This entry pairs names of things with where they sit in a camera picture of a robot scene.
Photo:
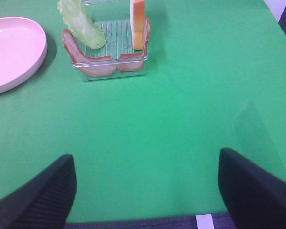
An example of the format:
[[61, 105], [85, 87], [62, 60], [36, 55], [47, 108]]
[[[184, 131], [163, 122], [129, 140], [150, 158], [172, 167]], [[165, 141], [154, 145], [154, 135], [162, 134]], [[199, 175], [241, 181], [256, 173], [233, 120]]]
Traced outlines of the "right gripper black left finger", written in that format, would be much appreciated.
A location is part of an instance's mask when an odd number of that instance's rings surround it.
[[75, 195], [74, 157], [65, 154], [0, 199], [0, 229], [62, 229]]

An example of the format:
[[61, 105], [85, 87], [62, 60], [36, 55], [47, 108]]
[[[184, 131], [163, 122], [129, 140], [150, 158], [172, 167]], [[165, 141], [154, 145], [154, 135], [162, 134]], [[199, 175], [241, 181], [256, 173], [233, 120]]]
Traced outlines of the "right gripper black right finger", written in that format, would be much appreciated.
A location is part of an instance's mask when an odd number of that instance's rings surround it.
[[286, 182], [240, 153], [222, 148], [218, 187], [238, 229], [286, 229]]

